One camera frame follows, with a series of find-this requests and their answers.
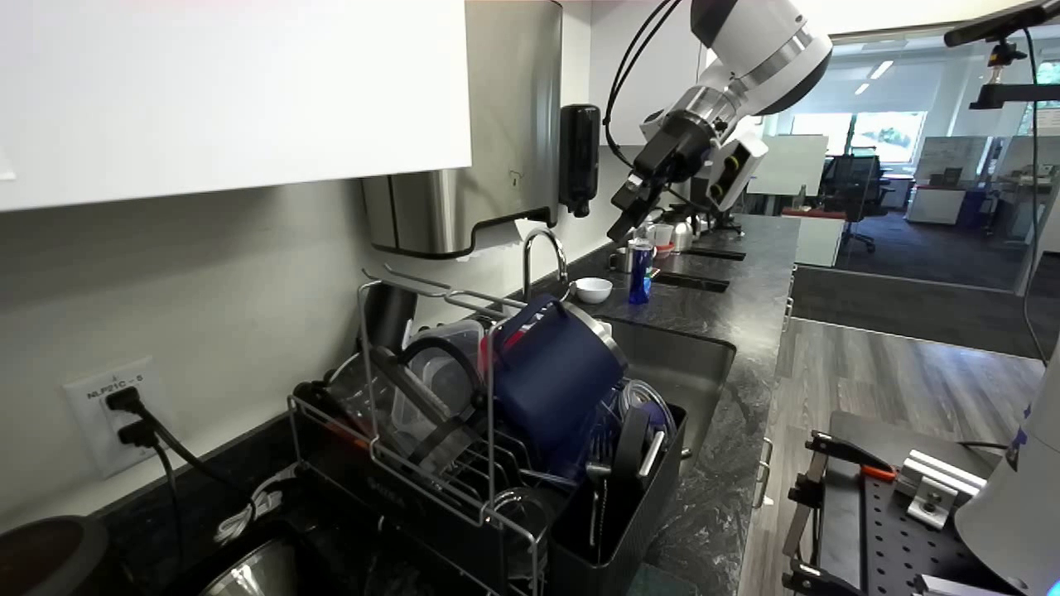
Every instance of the appliance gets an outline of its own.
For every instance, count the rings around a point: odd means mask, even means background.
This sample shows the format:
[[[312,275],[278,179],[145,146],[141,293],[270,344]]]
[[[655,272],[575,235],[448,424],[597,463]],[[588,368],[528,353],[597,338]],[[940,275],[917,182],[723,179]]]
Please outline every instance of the appliance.
[[[491,221],[555,221],[560,51],[555,0],[462,0],[470,80],[470,170],[362,182],[371,242],[450,260],[474,253]]]

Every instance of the ceiling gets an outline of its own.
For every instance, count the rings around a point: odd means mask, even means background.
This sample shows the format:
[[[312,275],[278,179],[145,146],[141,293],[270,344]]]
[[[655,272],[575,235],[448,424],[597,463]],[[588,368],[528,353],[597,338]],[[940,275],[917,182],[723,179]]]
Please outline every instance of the ceiling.
[[[1036,27],[1033,41],[1036,59],[1060,59],[1060,23]],[[962,86],[967,75],[986,75],[986,52],[991,44],[943,48],[940,30],[842,37],[824,80],[793,114],[930,108],[943,83]],[[887,59],[891,71],[856,96],[856,86]]]
[[[961,23],[1020,0],[799,0],[809,19],[827,33],[870,33]]]

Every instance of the white cabinet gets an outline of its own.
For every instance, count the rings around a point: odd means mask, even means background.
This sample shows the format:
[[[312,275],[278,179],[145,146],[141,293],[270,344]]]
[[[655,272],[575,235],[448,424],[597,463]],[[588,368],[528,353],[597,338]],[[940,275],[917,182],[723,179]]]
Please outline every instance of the white cabinet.
[[[0,0],[0,212],[467,163],[462,0]]]

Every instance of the sink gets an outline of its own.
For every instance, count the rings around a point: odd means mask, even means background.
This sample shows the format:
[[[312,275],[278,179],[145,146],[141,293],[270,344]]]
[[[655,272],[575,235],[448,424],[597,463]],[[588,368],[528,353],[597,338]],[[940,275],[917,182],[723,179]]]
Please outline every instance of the sink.
[[[650,382],[668,404],[686,412],[683,458],[687,458],[707,432],[734,348],[652,324],[612,318],[609,324],[619,351],[629,360],[629,378]]]

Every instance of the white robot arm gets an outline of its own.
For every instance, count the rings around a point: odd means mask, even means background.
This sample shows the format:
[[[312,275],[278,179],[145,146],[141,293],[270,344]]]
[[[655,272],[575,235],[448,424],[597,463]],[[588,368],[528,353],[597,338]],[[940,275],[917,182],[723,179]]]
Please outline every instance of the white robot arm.
[[[712,59],[673,108],[647,122],[650,142],[612,199],[622,208],[609,230],[612,242],[622,242],[652,212],[664,185],[691,179],[706,163],[729,170],[707,179],[739,182],[723,185],[731,201],[748,179],[745,170],[763,157],[729,142],[739,121],[799,104],[824,75],[831,58],[831,41],[809,30],[792,0],[691,0],[691,33],[712,51]]]

